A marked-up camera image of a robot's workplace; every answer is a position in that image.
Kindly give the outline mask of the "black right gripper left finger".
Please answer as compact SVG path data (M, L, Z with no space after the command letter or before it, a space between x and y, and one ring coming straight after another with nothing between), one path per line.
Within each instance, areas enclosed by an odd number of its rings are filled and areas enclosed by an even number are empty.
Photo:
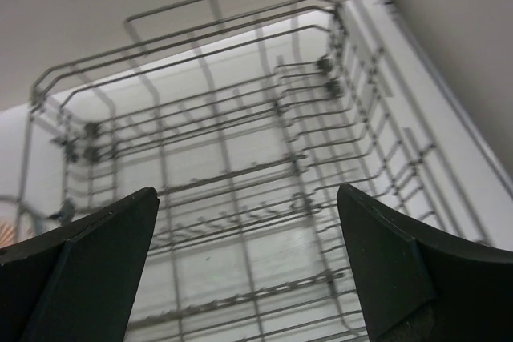
M142 188L1 250L3 341L121 341L160 200Z

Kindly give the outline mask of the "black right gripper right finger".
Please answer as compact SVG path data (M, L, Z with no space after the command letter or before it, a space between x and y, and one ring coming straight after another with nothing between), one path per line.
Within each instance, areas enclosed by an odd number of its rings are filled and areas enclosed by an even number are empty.
M510 341L512 254L412 219L348 183L337 209L372 341Z

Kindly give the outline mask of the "white plate orange sunburst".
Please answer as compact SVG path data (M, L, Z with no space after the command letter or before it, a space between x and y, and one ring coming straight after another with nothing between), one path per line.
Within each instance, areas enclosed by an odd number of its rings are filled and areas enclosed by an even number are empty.
M34 238L44 232L46 216L31 204L12 195L1 195L1 207L10 205L10 210L1 210L1 248Z

